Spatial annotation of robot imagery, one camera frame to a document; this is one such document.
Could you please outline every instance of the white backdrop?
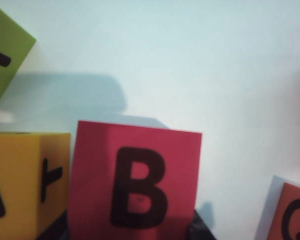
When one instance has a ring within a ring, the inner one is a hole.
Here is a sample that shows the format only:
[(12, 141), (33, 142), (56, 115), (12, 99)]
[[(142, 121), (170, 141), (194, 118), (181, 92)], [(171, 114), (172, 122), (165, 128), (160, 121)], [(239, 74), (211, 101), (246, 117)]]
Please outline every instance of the white backdrop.
[(264, 240), (300, 184), (300, 0), (0, 0), (37, 43), (0, 131), (77, 120), (203, 133), (196, 209), (217, 239)]

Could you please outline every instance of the letter block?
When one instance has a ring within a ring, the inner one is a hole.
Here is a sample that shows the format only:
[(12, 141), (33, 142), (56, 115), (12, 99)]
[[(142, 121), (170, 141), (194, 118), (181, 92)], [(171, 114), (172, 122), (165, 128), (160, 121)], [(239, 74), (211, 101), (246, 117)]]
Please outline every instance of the letter block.
[(0, 9), (0, 98), (35, 42)]
[(185, 240), (201, 133), (79, 121), (70, 239)]
[(300, 240), (300, 188), (284, 183), (267, 240)]
[(0, 240), (35, 240), (64, 215), (69, 157), (69, 133), (0, 133)]

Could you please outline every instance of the red block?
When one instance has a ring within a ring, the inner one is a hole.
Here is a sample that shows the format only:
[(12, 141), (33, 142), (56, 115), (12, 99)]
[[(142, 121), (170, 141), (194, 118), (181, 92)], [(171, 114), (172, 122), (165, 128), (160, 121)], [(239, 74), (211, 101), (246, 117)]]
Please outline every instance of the red block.
[(267, 240), (300, 240), (300, 188), (285, 183)]
[(68, 200), (71, 240), (185, 240), (201, 133), (79, 121)]

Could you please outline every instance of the green block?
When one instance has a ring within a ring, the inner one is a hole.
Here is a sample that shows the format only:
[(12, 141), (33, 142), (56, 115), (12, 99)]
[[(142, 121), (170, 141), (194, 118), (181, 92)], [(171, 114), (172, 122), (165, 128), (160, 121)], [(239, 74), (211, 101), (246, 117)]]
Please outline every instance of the green block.
[(0, 64), (0, 98), (35, 42), (35, 38), (0, 10), (0, 54), (10, 58), (8, 66)]

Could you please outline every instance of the letter b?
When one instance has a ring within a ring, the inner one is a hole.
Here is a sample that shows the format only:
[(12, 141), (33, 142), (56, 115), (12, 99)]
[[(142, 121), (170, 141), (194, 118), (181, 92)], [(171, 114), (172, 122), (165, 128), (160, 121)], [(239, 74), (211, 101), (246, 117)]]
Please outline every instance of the letter b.
[[(148, 166), (145, 179), (132, 179), (133, 162)], [(155, 186), (164, 177), (165, 162), (155, 151), (144, 148), (122, 147), (117, 152), (112, 194), (111, 223), (115, 227), (147, 229), (159, 225), (167, 212), (165, 193)], [(129, 194), (141, 194), (151, 199), (146, 213), (128, 212)]]

